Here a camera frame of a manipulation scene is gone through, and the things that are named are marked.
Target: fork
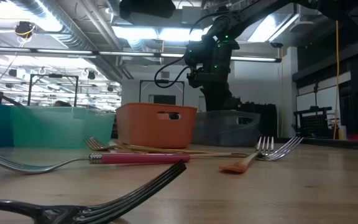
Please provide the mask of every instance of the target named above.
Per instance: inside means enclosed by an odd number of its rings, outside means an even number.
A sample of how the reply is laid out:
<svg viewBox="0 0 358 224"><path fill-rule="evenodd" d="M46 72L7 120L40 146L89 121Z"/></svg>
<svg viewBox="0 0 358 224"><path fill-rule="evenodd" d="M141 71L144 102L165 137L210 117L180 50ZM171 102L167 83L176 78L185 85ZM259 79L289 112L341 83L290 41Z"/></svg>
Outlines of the fork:
<svg viewBox="0 0 358 224"><path fill-rule="evenodd" d="M273 137L270 140L271 142L270 147L269 147L269 137L267 137L266 147L265 147L266 138L263 137L262 147L260 147L261 140L262 137L259 138L259 142L258 145L256 146L255 152L249 155L247 158L243 159L240 162L236 162L233 165L220 166L219 169L229 170L237 173L243 173L248 169L253 159L257 159L260 161L276 161L277 159L281 159L286 155L288 155L290 152L292 152L292 150L294 150L294 148L296 148L299 145L299 143L301 143L303 138L299 138L299 137L291 138L286 144L284 144L280 149L278 149L275 152L273 152L274 151Z"/></svg>
<svg viewBox="0 0 358 224"><path fill-rule="evenodd" d="M175 163L188 162L188 154L138 154L138 153L92 153L88 158L70 159L50 166L33 166L15 162L0 156L0 166L24 174L43 174L75 161L89 161L90 164L129 164L129 163Z"/></svg>
<svg viewBox="0 0 358 224"><path fill-rule="evenodd" d="M196 151L196 150L184 150L184 149L158 149L152 147L143 147L143 146L127 146L119 141L116 142L116 146L107 146L101 143L94 137L88 137L85 140L86 145L92 151L105 151L109 149L115 149L120 147L126 150L131 150L135 152L148 152L148 153L184 153L191 154L192 157L214 157L214 156L228 156L228 157L247 157L247 154L238 153L238 152L211 152L211 151Z"/></svg>
<svg viewBox="0 0 358 224"><path fill-rule="evenodd" d="M36 224L102 224L131 211L177 178L186 165L177 162L171 168L133 192L111 202L93 206L43 206L13 200L0 200L0 210L31 217Z"/></svg>

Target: orange bin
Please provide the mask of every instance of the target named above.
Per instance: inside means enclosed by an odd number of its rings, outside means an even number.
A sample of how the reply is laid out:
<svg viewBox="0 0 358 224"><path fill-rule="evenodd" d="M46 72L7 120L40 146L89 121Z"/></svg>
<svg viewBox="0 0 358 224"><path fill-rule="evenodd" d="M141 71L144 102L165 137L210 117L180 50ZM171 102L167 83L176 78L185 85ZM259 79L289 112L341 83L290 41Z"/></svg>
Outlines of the orange bin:
<svg viewBox="0 0 358 224"><path fill-rule="evenodd" d="M181 149L191 142L197 108L127 103L117 109L118 138L125 144Z"/></svg>

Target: silver fork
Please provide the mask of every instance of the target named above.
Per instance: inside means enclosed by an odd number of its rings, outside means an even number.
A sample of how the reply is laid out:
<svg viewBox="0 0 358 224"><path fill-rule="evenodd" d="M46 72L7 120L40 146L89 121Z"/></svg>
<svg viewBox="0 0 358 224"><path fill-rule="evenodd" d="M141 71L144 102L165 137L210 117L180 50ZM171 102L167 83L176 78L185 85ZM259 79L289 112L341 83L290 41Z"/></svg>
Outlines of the silver fork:
<svg viewBox="0 0 358 224"><path fill-rule="evenodd" d="M276 161L277 159L283 158L284 156L288 155L294 148L296 148L303 138L294 137L291 138L286 144L284 144L280 149L278 149L275 152L274 151L274 140L273 137L270 140L270 147L269 147L269 137L266 138L263 137L262 147L260 147L260 143L262 141L262 138L259 139L258 145L256 146L256 150L254 153L246 157L240 162L236 162L233 165L228 166L221 166L219 169L221 170L228 170L233 171L236 173L244 173L252 160L256 159L259 161Z"/></svg>
<svg viewBox="0 0 358 224"><path fill-rule="evenodd" d="M93 206L43 206L12 200L0 200L0 210L19 213L37 224L103 224L109 223L146 201L177 178L186 166L177 162L168 170L137 190L111 202Z"/></svg>
<svg viewBox="0 0 358 224"><path fill-rule="evenodd" d="M287 143L285 143L280 149L274 151L274 138L273 137L270 138L270 147L269 147L269 137L267 138L261 137L259 139L258 145L255 150L256 153L255 159L260 161L275 161L277 159L281 159L286 155L288 155L289 153L291 153L292 150L294 150L299 145L299 143L302 142L302 140L303 138L301 137L293 137Z"/></svg>
<svg viewBox="0 0 358 224"><path fill-rule="evenodd" d="M70 159L65 162L50 166L33 166L28 164L23 164L20 162L15 162L10 159L6 159L0 156L0 166L9 170L16 172L21 172L24 174L43 174L51 172L65 164L75 162L75 161L89 161L89 164L120 164L120 163L151 163L151 162L167 162L166 157L163 154L139 154L133 153L92 153L88 158L77 158ZM178 162L180 160L188 160L185 154L174 154L169 155L172 159L169 163Z"/></svg>

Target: table surface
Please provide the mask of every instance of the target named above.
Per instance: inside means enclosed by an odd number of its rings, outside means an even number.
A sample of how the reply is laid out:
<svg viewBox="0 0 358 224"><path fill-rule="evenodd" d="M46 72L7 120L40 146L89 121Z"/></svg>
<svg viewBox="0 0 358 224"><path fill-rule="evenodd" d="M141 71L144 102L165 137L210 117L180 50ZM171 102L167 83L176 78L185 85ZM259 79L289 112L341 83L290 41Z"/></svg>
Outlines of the table surface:
<svg viewBox="0 0 358 224"><path fill-rule="evenodd" d="M191 146L198 150L253 149ZM86 149L0 149L0 154L46 165ZM246 173L225 174L239 158L193 159L177 179L113 223L358 223L358 150L299 145L276 162L254 161ZM94 205L120 197L171 165L89 165L21 175L0 168L0 198L41 205ZM0 223L32 223L0 212Z"/></svg>

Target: white wall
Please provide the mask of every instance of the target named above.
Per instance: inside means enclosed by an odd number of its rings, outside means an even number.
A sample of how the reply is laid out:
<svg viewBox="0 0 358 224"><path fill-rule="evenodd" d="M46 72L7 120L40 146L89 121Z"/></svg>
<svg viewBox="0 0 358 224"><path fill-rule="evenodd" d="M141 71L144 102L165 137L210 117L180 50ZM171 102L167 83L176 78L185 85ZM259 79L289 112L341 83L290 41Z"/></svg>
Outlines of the white wall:
<svg viewBox="0 0 358 224"><path fill-rule="evenodd" d="M154 73L159 66L148 67L128 66L129 71L138 80L127 80L122 83L122 105L126 103L139 102L139 80L153 80ZM170 80L173 80L178 71L183 68L180 65L169 69ZM290 47L283 60L283 80L281 78L280 63L262 62L234 62L231 65L232 72L229 74L228 82L234 96L240 97L243 103L249 101L260 104L276 104L278 120L281 120L283 112L283 137L292 137L294 132L291 124L295 123L293 112L296 111L297 89L292 82L292 74L297 72L296 48ZM199 107L199 100L203 96L199 88L194 89L188 85L186 75L179 79L185 81L185 106ZM171 95L169 90L162 90L150 82L147 88L153 88L156 95ZM281 122L279 123L279 136L281 133Z"/></svg>
<svg viewBox="0 0 358 224"><path fill-rule="evenodd" d="M159 88L154 84L154 82L150 82L147 89L149 93L153 93L154 95L175 95L177 96L177 105L181 105L181 101L178 98L182 98L181 94L178 94L177 91L173 91L171 89L177 89L176 86L172 86L168 89ZM199 88L194 89L185 82L185 106L193 106L198 108L199 98L203 96L202 92ZM126 80L122 83L122 97L121 104L124 105L126 103L138 103L139 102L139 80Z"/></svg>

